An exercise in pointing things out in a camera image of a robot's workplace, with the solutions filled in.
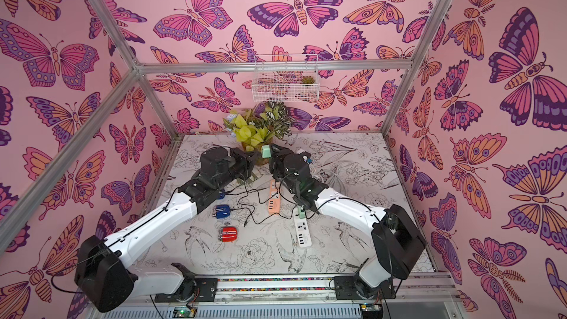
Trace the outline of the pink power strip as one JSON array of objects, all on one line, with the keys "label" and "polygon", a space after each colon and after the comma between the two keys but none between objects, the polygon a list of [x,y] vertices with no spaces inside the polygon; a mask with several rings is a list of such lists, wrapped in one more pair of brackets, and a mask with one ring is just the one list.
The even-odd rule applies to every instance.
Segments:
[{"label": "pink power strip", "polygon": [[268,214],[279,214],[281,210],[281,196],[278,192],[276,181],[270,183],[270,196],[267,203]]}]

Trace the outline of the green power adapter cube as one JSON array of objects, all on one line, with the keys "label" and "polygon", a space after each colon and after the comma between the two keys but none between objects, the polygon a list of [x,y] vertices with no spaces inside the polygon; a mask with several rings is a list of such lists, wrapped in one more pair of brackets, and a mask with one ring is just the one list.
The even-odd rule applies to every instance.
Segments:
[{"label": "green power adapter cube", "polygon": [[303,207],[298,208],[298,218],[305,219],[307,217],[306,211]]}]

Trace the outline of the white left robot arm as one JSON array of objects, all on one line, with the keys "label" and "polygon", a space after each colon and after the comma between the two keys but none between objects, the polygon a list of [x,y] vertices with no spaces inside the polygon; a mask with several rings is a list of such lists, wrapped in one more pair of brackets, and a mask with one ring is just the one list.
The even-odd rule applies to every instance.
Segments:
[{"label": "white left robot arm", "polygon": [[247,180],[260,152],[214,147],[200,156],[200,169],[178,187],[168,201],[130,226],[100,239],[91,236],[78,252],[75,283],[101,313],[130,298],[167,295],[190,301],[196,295],[195,275],[174,262],[160,270],[135,270],[134,263],[154,243],[180,224],[198,216],[219,199],[234,180]]}]

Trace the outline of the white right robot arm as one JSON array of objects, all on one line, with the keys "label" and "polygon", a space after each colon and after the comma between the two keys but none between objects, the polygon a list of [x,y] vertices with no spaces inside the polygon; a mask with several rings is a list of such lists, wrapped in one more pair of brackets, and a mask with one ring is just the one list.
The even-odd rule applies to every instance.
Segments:
[{"label": "white right robot arm", "polygon": [[391,298],[394,279],[406,280],[426,241],[407,211],[398,206],[375,207],[345,196],[314,178],[308,152],[295,153],[276,144],[262,149],[270,173],[292,195],[293,202],[316,215],[334,217],[370,236],[375,255],[353,276],[352,287],[361,298]]}]

